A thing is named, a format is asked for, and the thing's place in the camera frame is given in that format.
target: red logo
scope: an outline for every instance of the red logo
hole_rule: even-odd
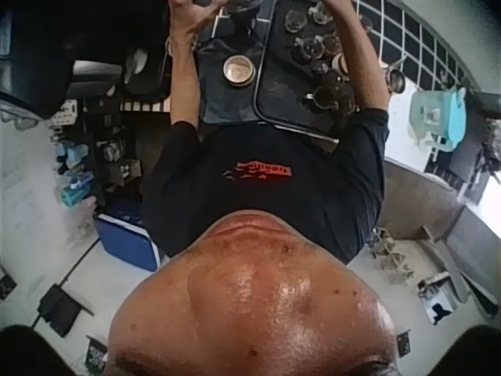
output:
[[[281,164],[264,163],[260,161],[238,162],[231,170],[222,173],[225,179],[261,179],[271,177],[289,179],[292,176],[290,167]]]

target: skin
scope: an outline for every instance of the skin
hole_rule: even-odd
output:
[[[223,3],[171,0],[172,124],[198,126],[190,43]],[[326,4],[350,45],[360,104],[386,109],[377,57],[351,3]],[[394,360],[391,318],[361,279],[275,216],[238,211],[129,295],[110,329],[106,374],[369,375]]]

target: black t-shirt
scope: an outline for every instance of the black t-shirt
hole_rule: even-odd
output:
[[[380,213],[387,122],[383,110],[354,114],[333,153],[271,125],[224,127],[200,142],[192,125],[175,124],[146,183],[146,230],[173,257],[222,216],[262,210],[348,263]]]

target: man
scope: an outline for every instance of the man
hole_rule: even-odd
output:
[[[380,213],[388,92],[350,0],[324,0],[355,98],[332,154],[271,125],[197,137],[191,40],[225,0],[171,0],[172,127],[144,203],[174,257],[114,318],[108,374],[375,375],[395,371],[376,294],[345,267]]]

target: coffee machine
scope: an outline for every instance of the coffee machine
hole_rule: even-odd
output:
[[[165,0],[16,0],[0,5],[0,111],[40,121],[66,99],[168,95]]]

